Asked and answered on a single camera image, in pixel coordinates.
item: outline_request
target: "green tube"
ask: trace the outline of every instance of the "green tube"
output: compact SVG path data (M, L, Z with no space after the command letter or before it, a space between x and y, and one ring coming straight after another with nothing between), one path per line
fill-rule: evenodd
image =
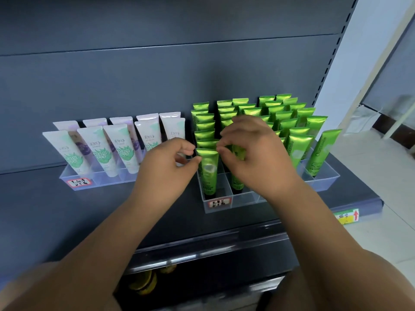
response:
M243 104L238 106L238 115L244 113L244 109L255 108L256 104Z
M265 102L270 102L275 100L275 95L273 96L259 96L258 107L262 108L265 105Z
M290 129L295 127L296 122L296 118L282 120L279 126L279 130L281 130L281 137L287 137L290 132Z
M221 121L229 120L232 117L236 116L238 114L238 111L228 111L228 112L222 112L219 113L219 117Z
M304 126L307 122L307 117L312 116L315 108L303 108L297 110L297 125Z
M264 105L262 106L262 114L263 115L269 114L269 107L275 107L275 106L279 106L282 104L283 102L281 100L275 100L273 102L265 102Z
M294 97L294 98L287 98L283 100L283 105L284 105L284 110L288 111L291 110L290 109L290 105L296 104L298 101L298 97Z
M293 110L293 118L297 117L297 110L298 109L303 109L307 104L305 102L299 103L299 104L293 104L290 105L290 110Z
M272 129L274 131L281 130L280 129L280 122L283 121L283 120L291 119L291 115L292 114L293 114L293 112L291 110L290 111L279 111L279 112L276 112L274 114L275 120L274 120L274 125L273 125Z
M196 128L196 123L198 122L196 115L197 114L207 114L209 110L191 110L190 113L192 114L193 120L193 127Z
M249 98L234 98L232 99L232 105L236 106L236 109L238 110L238 106L245 105L249 101Z
M196 145L198 148L209 148L216 150L216 144L219 142L217 138L210 138L207 140L200 140L196 141ZM202 173L202 162L199 163L199 172Z
M244 160L245 159L245 154L246 154L246 150L240 146L237 145L232 145L232 152L235 154L235 156L240 159L240 160ZM244 188L244 184L238 179L236 178L234 175L232 175L231 177L231 188L233 188L234 190L242 190Z
M292 94L278 94L275 98L275 100L284 100L287 98L291 98Z
M226 107L217 109L217 112L219 112L220 114L224 112L229 112L229 111L238 111L238 110L236 109L236 106L226 106Z
M270 122L275 121L275 113L284 111L284 105L273 106L268 108L269 120Z
M259 117L261 115L261 111L262 111L262 108L254 107L254 108L244 109L243 113L249 116Z
M263 121L268 122L269 120L269 114L267 114L266 116L259 116Z
M228 107L232 105L232 99L218 100L216 103L218 108Z
M202 122L209 122L215 119L214 114L197 114L196 115L196 123L202 123Z
M215 138L215 129L195 131L196 141L208 140L208 139L212 139L212 138Z
M317 136L318 132L320 131L321 127L323 126L324 122L326 122L327 117L326 116L309 116L306 118L305 126L309 127L308 135L314 135L314 138ZM308 151L311 148L311 145L313 144L313 141L310 142L310 145L305 150L303 159L307 156Z
M313 140L311 135L290 135L288 136L287 141L287 152L288 156L293 163L294 168L298 166L304 151L306 150L308 144Z
M225 127L227 127L228 125L231 125L232 123L233 123L233 121L231 119L230 120L224 120L224 121L220 122L220 126L223 130Z
M209 102L196 102L193 104L193 109L195 110L208 110Z
M337 129L327 130L321 133L320 139L318 140L317 145L311 154L310 160L305 167L313 177L315 177L319 172L320 167L329 155L330 149L336 142L336 139L341 131L341 129Z
M213 149L196 148L196 152L202 157L202 184L203 193L214 195L216 193L217 182L217 162L219 153Z
M211 130L215 128L215 121L196 123L196 131Z

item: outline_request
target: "tiled floor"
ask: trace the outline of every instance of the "tiled floor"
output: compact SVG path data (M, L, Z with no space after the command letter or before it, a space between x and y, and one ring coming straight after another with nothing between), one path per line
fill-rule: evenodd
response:
M415 160L376 130L340 137L336 156L384 201L382 217L347 225L362 247L394 264L415 286Z

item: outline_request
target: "acrylic divider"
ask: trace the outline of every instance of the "acrylic divider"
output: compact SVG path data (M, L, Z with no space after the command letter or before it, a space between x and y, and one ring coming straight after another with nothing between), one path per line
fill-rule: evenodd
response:
M146 150L141 151L144 157ZM119 157L117 160L117 172L118 175L116 177L108 177L107 173L95 159L91 164L91 172L88 174L79 175L69 165L66 165L59 178L75 191L133 182L137 178L137 173L129 173Z
M324 162L320 168L319 173L313 177L305 169L308 159L304 159L298 164L297 174L310 185L316 192L325 191L336 181L340 175L327 163ZM233 194L231 189L231 173L225 172L224 166L219 159L217 168L217 184L216 197L205 199L203 193L202 178L198 171L198 181L200 188L200 195L202 197L205 213L212 213L216 211L223 211L225 209L232 209L235 207L246 206L265 202L265 199L259 194L255 193L248 187L244 187L242 193Z

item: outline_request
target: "white wall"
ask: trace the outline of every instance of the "white wall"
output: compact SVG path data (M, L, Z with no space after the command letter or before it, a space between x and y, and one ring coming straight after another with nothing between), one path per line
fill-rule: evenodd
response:
M329 116L324 130L340 125L414 4L415 0L357 2L315 104L315 115Z

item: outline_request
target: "hand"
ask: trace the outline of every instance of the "hand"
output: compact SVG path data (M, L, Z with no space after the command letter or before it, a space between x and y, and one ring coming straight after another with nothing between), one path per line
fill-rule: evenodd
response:
M216 150L232 174L246 186L271 201L303 181L297 175L281 139L261 118L236 116L221 132ZM225 146L235 144L246 149L239 160Z
M178 153L190 156L194 149L192 143L173 138L148 151L129 199L149 208L157 208L164 214L183 193L201 161L201 157L196 156L188 162ZM177 167L176 162L184 166Z

